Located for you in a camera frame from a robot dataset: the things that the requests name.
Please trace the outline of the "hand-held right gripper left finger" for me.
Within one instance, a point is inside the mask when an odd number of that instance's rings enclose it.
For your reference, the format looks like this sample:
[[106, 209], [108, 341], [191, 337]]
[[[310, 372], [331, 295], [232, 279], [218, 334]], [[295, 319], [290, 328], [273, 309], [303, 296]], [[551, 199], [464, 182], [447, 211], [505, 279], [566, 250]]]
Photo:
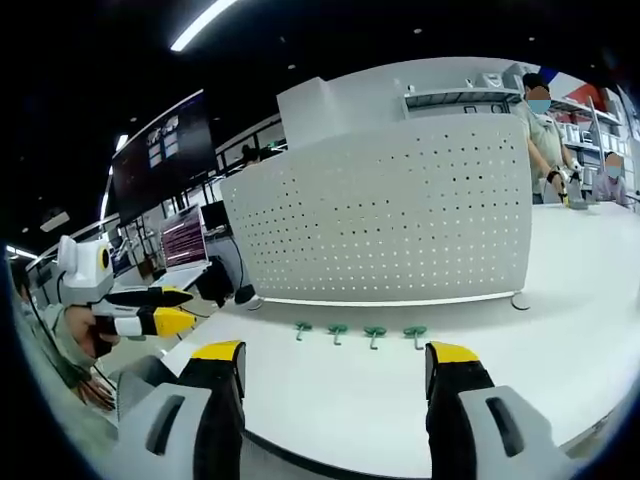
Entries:
[[118, 440], [108, 479], [237, 479], [246, 345], [197, 349], [180, 374], [146, 357], [117, 376]]

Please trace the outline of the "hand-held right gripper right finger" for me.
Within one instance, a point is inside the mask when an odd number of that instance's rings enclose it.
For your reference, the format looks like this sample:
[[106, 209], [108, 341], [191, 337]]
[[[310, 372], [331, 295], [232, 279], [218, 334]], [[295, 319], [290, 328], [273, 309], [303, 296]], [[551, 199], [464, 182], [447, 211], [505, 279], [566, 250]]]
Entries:
[[454, 344], [425, 345], [425, 427], [433, 479], [570, 479], [575, 461], [550, 422], [479, 357]]

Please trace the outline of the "person's left hand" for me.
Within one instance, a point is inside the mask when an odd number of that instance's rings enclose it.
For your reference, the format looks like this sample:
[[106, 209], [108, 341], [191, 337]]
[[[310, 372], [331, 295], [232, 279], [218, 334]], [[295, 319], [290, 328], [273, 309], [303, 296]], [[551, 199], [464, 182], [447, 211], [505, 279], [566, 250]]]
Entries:
[[99, 333], [99, 342], [91, 328], [96, 325], [96, 317], [87, 307], [70, 306], [65, 310], [65, 321], [70, 333], [81, 350], [92, 360], [107, 355], [120, 342], [117, 335]]

